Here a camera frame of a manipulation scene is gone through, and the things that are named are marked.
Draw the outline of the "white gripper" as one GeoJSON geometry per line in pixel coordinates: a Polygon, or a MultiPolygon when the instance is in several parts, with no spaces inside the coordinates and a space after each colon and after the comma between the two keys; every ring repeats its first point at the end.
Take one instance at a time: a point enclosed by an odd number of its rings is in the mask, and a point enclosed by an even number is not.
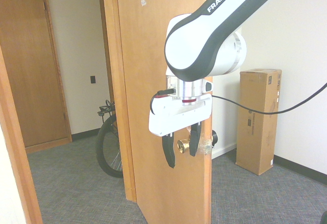
{"type": "Polygon", "coordinates": [[[195,156],[200,136],[201,123],[212,113],[212,96],[205,94],[197,97],[195,102],[183,103],[181,99],[172,96],[155,98],[149,114],[149,131],[162,137],[162,148],[166,161],[171,168],[175,167],[174,133],[191,126],[189,149],[190,155],[195,156]]]}

